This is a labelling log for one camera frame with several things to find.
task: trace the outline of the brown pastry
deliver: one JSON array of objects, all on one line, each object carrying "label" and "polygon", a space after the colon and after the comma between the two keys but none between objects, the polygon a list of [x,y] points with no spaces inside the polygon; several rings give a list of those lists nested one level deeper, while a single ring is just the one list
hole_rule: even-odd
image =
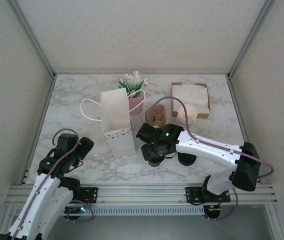
[{"label": "brown pastry", "polygon": [[[145,112],[145,121],[147,121],[151,108],[152,107],[147,109]],[[164,129],[166,125],[166,108],[164,105],[158,104],[155,106],[148,124],[151,126],[157,125],[161,130]]]}]

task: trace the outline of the paper bag handle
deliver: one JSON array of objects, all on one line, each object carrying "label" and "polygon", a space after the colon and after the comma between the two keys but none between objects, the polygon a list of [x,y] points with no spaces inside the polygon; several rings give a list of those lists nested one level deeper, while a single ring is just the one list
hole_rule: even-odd
[{"label": "paper bag handle", "polygon": [[130,94],[129,96],[127,96],[127,97],[129,98],[129,97],[132,96],[133,94],[136,94],[136,93],[138,93],[138,92],[140,92],[140,91],[143,92],[144,98],[143,98],[142,102],[140,102],[137,106],[135,106],[135,108],[131,109],[131,110],[129,111],[129,113],[130,113],[131,111],[133,111],[134,109],[136,109],[138,106],[140,106],[140,105],[143,103],[143,101],[145,101],[146,95],[145,95],[144,90],[140,89],[140,90],[137,90],[137,91],[135,91],[134,93]]},{"label": "paper bag handle", "polygon": [[84,98],[84,99],[82,100],[82,102],[81,102],[81,105],[80,105],[80,110],[81,110],[81,113],[82,113],[82,115],[83,115],[84,117],[86,117],[87,119],[93,120],[93,121],[98,121],[98,122],[100,122],[100,121],[101,121],[100,119],[93,119],[93,118],[90,118],[90,117],[86,116],[86,115],[83,113],[83,110],[82,110],[82,103],[83,103],[85,100],[89,100],[89,101],[91,101],[91,102],[93,102],[93,103],[95,103],[95,104],[98,104],[98,105],[100,105],[100,106],[101,106],[101,104],[99,104],[99,103],[96,102],[96,101],[93,101],[92,99]]},{"label": "paper bag handle", "polygon": [[[129,96],[127,96],[127,97],[130,97],[130,96],[132,96],[133,94],[136,94],[136,93],[138,93],[138,92],[140,92],[140,91],[143,92],[144,98],[143,98],[142,102],[140,102],[135,108],[131,109],[131,110],[129,111],[129,113],[130,113],[131,111],[133,111],[134,109],[136,109],[138,106],[140,106],[140,105],[145,101],[146,95],[145,95],[145,91],[142,90],[142,89],[140,89],[140,90],[137,90],[137,91],[133,92],[133,93],[130,94]],[[96,101],[94,101],[94,100],[92,100],[92,99],[89,99],[89,98],[83,99],[82,102],[81,102],[81,104],[80,104],[80,110],[81,110],[81,113],[82,113],[82,115],[83,115],[84,117],[86,117],[87,119],[90,119],[90,120],[92,120],[92,121],[99,121],[99,122],[100,122],[100,121],[101,121],[100,119],[93,119],[93,118],[90,118],[90,117],[86,116],[86,115],[83,113],[83,110],[82,110],[82,103],[83,103],[85,100],[89,100],[89,101],[91,101],[91,102],[93,102],[93,103],[95,103],[95,104],[98,104],[98,105],[100,105],[100,106],[101,106],[101,104],[99,104],[98,102],[96,102]]]}]

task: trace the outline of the metal rail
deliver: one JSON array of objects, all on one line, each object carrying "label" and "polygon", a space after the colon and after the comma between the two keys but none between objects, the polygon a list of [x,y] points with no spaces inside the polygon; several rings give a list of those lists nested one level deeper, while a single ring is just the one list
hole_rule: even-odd
[{"label": "metal rail", "polygon": [[46,115],[46,112],[47,112],[47,109],[48,109],[48,105],[49,105],[51,97],[52,97],[52,93],[53,93],[53,89],[54,89],[54,86],[55,86],[55,82],[56,82],[56,77],[54,77],[53,81],[50,84],[50,87],[49,87],[49,90],[48,90],[48,93],[47,93],[47,96],[46,96],[46,99],[45,99],[44,107],[43,107],[43,110],[41,112],[40,120],[39,120],[39,122],[37,124],[37,127],[36,127],[36,131],[35,131],[35,135],[34,135],[34,138],[33,138],[33,142],[31,144],[31,148],[28,151],[28,156],[27,156],[27,159],[26,159],[26,165],[24,167],[25,170],[24,170],[23,176],[21,176],[21,178],[20,178],[21,179],[20,180],[20,184],[24,183],[24,178],[27,175],[27,171],[31,167],[32,160],[33,160],[34,153],[35,153],[36,146],[37,146],[37,142],[38,142],[38,139],[40,137],[40,133],[41,133],[41,130],[42,130],[42,127],[43,127],[45,115]]},{"label": "metal rail", "polygon": [[270,13],[275,2],[276,2],[276,0],[266,0],[265,1],[260,13],[258,14],[257,19],[255,20],[255,22],[252,26],[252,29],[248,33],[246,40],[245,40],[241,50],[237,54],[237,57],[236,57],[233,65],[232,65],[232,67],[229,71],[230,80],[232,80],[232,78],[234,77],[238,68],[242,64],[248,50],[250,49],[251,45],[253,44],[258,32],[260,31],[263,23],[265,22],[268,14]]},{"label": "metal rail", "polygon": [[236,112],[236,115],[237,115],[238,123],[239,123],[241,131],[242,131],[242,135],[243,135],[244,141],[249,142],[247,130],[245,128],[244,120],[243,120],[243,117],[242,117],[240,106],[239,106],[237,98],[236,98],[236,94],[235,94],[235,90],[234,90],[233,84],[229,80],[228,76],[226,76],[226,79],[227,79],[228,88],[229,88],[230,93],[231,93],[231,97],[232,97],[232,100],[233,100],[235,112]]},{"label": "metal rail", "polygon": [[[189,206],[186,202],[185,187],[200,187],[201,184],[82,184],[82,187],[97,187],[95,206]],[[33,185],[11,186],[5,206],[25,204]],[[271,184],[258,184],[253,192],[237,189],[240,205],[275,204],[276,196]],[[236,204],[235,195],[230,191],[231,202]]]},{"label": "metal rail", "polygon": [[25,19],[20,7],[18,6],[16,0],[6,0],[7,5],[10,7],[12,13],[14,14],[17,22],[19,23],[20,27],[22,28],[25,36],[27,37],[28,41],[30,42],[31,46],[33,47],[35,53],[37,54],[38,58],[40,59],[41,63],[45,67],[48,74],[51,78],[54,78],[54,72],[51,68],[50,63],[48,62],[41,46],[39,45],[36,37],[31,30],[30,25],[28,24],[27,20]]}]

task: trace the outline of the white wall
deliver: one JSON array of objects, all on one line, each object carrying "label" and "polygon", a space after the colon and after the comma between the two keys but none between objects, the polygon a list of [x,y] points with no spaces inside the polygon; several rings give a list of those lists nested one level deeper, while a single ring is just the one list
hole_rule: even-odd
[{"label": "white wall", "polygon": [[226,73],[265,0],[18,0],[56,73]]},{"label": "white wall", "polygon": [[233,84],[250,141],[275,166],[266,181],[284,213],[284,1],[275,3]]},{"label": "white wall", "polygon": [[0,211],[19,183],[50,79],[5,1],[0,0]]}]

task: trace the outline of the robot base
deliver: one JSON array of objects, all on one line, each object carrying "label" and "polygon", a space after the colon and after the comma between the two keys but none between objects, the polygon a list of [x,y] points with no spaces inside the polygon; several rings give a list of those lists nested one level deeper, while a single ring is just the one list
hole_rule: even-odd
[{"label": "robot base", "polygon": [[229,203],[231,201],[229,191],[225,191],[220,195],[214,195],[207,191],[207,183],[210,177],[211,176],[207,176],[205,178],[203,186],[189,186],[185,188],[188,203]]}]

